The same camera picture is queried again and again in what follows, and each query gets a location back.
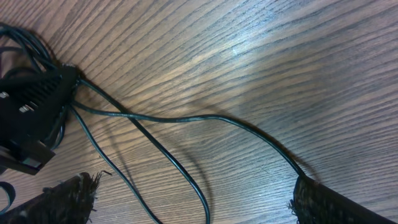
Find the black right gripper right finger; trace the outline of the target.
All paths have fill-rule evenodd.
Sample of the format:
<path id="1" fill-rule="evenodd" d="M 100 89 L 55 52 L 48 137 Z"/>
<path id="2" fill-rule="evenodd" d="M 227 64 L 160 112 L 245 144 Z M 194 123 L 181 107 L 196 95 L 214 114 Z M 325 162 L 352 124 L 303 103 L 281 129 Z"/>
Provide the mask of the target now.
<path id="1" fill-rule="evenodd" d="M 289 208 L 303 224 L 396 224 L 306 175 L 297 178 Z"/>

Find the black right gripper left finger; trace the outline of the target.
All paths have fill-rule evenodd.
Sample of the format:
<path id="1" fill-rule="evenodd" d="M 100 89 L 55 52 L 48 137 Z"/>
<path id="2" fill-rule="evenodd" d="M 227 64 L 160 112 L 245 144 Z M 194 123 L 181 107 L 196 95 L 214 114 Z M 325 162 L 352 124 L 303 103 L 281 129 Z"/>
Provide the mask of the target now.
<path id="1" fill-rule="evenodd" d="M 87 224 L 103 171 L 82 172 L 1 215 L 1 224 Z"/>

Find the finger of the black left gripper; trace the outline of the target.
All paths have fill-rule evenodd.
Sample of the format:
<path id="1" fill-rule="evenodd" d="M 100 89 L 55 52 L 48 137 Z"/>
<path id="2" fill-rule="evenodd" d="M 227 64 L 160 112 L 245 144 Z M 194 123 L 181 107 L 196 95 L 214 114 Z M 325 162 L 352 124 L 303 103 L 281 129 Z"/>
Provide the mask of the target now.
<path id="1" fill-rule="evenodd" d="M 16 102 L 18 120 L 27 125 L 21 133 L 47 146 L 59 146 L 65 134 L 67 109 L 79 79 L 79 69 L 72 66 L 3 78 L 1 92 Z"/>

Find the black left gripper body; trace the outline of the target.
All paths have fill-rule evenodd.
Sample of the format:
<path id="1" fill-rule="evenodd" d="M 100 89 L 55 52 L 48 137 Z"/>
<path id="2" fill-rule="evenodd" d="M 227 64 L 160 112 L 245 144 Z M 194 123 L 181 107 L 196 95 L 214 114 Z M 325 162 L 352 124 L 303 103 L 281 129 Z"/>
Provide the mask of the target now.
<path id="1" fill-rule="evenodd" d="M 54 156 L 39 140 L 17 134 L 10 126 L 1 126 L 1 174 L 11 169 L 36 175 Z"/>

